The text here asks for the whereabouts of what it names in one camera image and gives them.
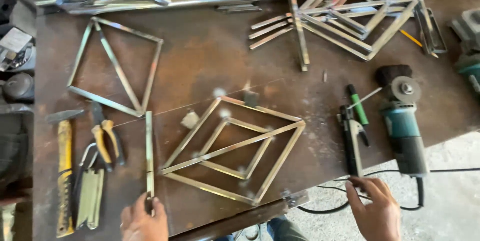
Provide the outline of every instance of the steel workbench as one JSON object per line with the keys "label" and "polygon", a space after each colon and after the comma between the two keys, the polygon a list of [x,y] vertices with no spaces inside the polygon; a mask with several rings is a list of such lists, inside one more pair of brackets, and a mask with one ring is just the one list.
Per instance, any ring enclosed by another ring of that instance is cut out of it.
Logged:
{"label": "steel workbench", "polygon": [[[285,13],[287,1],[261,2],[263,12],[222,14],[213,8],[173,9],[169,11],[136,10],[101,15],[139,31],[163,38],[152,95],[148,106],[154,118],[154,159],[159,167],[170,156],[188,133],[180,121],[189,110],[199,115],[214,97],[214,91],[223,89],[230,97],[242,98],[246,85],[260,94],[259,103],[293,116],[304,118],[307,126],[289,157],[261,201],[260,208],[268,210],[280,192],[294,193],[342,176],[346,173],[339,124],[335,115],[341,104],[348,103],[345,86],[354,84],[360,97],[377,86],[373,79],[375,69],[382,65],[408,64],[422,88],[417,120],[425,146],[432,146],[469,131],[480,128],[480,106],[463,79],[454,72],[452,64],[460,54],[460,47],[447,21],[462,11],[480,7],[480,0],[425,0],[431,7],[449,47],[439,59],[425,56],[416,44],[398,33],[382,48],[375,58],[364,63],[351,53],[306,31],[311,64],[308,72],[300,72],[295,61],[298,56],[292,32],[250,51],[249,26]],[[44,121],[45,115],[67,109],[87,109],[83,97],[65,88],[75,55],[89,17],[56,13],[39,16],[38,57],[35,73],[35,122],[33,154],[33,236],[35,240],[55,239],[57,223],[57,168],[58,151],[56,127]],[[403,27],[418,36],[414,20]],[[143,93],[154,45],[121,31],[104,28],[111,47],[117,54],[135,93]],[[322,81],[327,71],[327,82]],[[87,46],[83,64],[77,74],[76,86],[97,95],[126,104],[128,97],[94,33]],[[370,148],[361,146],[365,167],[393,158],[387,131],[378,114],[381,98],[374,96],[363,105],[370,124],[367,133]],[[235,115],[234,109],[227,109]],[[100,226],[75,232],[64,240],[120,240],[120,212],[146,189],[145,120],[104,107],[105,115],[117,125],[127,163],[117,166],[105,179]],[[241,113],[252,118],[249,113]],[[192,157],[195,145],[212,133],[215,120],[200,130],[186,150],[177,159]],[[93,140],[91,116],[73,122],[73,152],[75,164],[85,147]],[[224,141],[245,140],[247,130],[231,130]],[[289,135],[278,137],[280,146]],[[255,191],[266,176],[280,147],[267,150],[254,178],[244,189],[237,187],[237,179],[196,165],[182,169],[179,174],[198,179],[214,180],[216,185]],[[217,162],[226,166],[241,165],[250,150],[225,154]],[[229,218],[251,209],[248,204],[223,198],[209,192],[163,178],[155,177],[155,194],[165,204],[170,235],[176,235]]]}

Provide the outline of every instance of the jeans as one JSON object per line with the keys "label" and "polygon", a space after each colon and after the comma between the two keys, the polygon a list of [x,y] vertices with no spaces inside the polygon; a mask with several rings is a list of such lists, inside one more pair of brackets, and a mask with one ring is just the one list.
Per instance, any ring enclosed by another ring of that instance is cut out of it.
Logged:
{"label": "jeans", "polygon": [[[300,233],[297,226],[289,221],[285,215],[267,222],[267,231],[273,241],[308,241],[307,238]],[[233,241],[233,235],[229,234],[217,238],[215,241]]]}

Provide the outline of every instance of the hand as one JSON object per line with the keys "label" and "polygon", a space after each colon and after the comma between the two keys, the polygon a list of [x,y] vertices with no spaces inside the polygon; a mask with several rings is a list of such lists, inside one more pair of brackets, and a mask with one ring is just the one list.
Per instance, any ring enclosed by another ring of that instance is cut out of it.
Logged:
{"label": "hand", "polygon": [[[400,241],[400,206],[388,185],[378,178],[348,180],[346,196],[363,237],[367,241]],[[363,205],[354,186],[366,191],[372,203]]]}
{"label": "hand", "polygon": [[153,198],[154,216],[145,211],[147,193],[142,194],[133,206],[123,208],[120,214],[122,241],[167,241],[169,228],[163,204]]}

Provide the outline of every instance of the concrete floor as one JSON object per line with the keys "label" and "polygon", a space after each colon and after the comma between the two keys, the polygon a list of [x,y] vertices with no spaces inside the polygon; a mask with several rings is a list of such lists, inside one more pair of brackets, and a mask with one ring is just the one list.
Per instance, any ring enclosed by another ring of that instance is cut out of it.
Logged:
{"label": "concrete floor", "polygon": [[[471,132],[427,148],[431,170],[480,167],[480,133]],[[398,169],[395,160],[367,169],[365,172]],[[381,173],[377,177],[390,186],[401,206],[417,206],[416,182],[399,173]],[[402,210],[403,241],[477,241],[480,236],[480,172],[431,173],[424,179],[425,207],[419,211]],[[343,182],[325,186],[345,188]],[[311,202],[304,207],[325,210],[338,207],[347,199],[335,189],[310,188]],[[310,241],[364,240],[358,231],[350,207],[333,214],[315,215],[297,208],[287,218],[297,224]],[[261,239],[272,239],[262,227]],[[238,241],[246,241],[243,236]]]}

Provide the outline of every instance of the power cord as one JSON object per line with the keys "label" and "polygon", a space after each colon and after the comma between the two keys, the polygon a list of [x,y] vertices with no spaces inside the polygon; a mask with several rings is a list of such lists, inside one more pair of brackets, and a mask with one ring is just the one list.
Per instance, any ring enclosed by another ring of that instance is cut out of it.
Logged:
{"label": "power cord", "polygon": [[[442,169],[442,170],[431,170],[430,172],[432,172],[432,173],[446,173],[446,172],[471,172],[471,171],[480,171],[480,168]],[[374,174],[377,174],[377,173],[386,173],[386,172],[400,172],[400,171],[399,170],[393,170],[393,169],[391,169],[391,170],[381,170],[381,171],[375,171],[375,172],[368,173],[364,176],[370,176],[370,175],[374,175]],[[423,202],[424,202],[424,199],[425,199],[425,194],[424,194],[424,191],[423,191],[423,179],[421,177],[416,177],[415,179],[417,181],[418,205],[417,205],[417,207],[403,207],[403,206],[401,206],[400,208],[402,210],[416,211],[416,210],[419,210],[423,207]],[[333,181],[347,181],[347,179],[346,178],[345,179],[334,179]],[[343,191],[345,193],[347,192],[346,190],[340,189],[340,188],[337,188],[337,187],[327,187],[327,186],[320,186],[320,185],[317,186],[317,187],[325,188],[325,189],[335,189],[335,190],[338,190],[338,191]],[[363,195],[359,195],[359,197],[367,199],[367,200],[371,200],[369,197],[366,197],[366,196],[363,196]],[[311,210],[311,209],[307,209],[307,208],[301,207],[301,206],[297,206],[297,208],[300,209],[303,212],[307,212],[307,213],[310,213],[310,214],[325,215],[325,214],[331,214],[331,213],[338,212],[340,210],[345,209],[348,206],[349,206],[349,202],[347,201],[339,207],[335,207],[335,208],[328,209],[328,210]]]}

